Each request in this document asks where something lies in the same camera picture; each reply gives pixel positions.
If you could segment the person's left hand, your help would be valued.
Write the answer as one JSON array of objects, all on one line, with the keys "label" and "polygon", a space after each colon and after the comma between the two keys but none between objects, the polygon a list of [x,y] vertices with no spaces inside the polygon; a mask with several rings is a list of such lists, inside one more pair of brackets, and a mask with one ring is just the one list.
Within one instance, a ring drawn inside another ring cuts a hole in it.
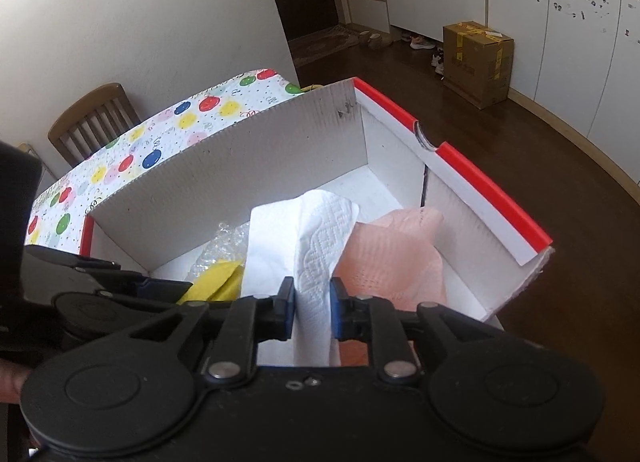
[{"label": "person's left hand", "polygon": [[32,370],[0,360],[0,402],[2,404],[18,404],[22,388]]}]

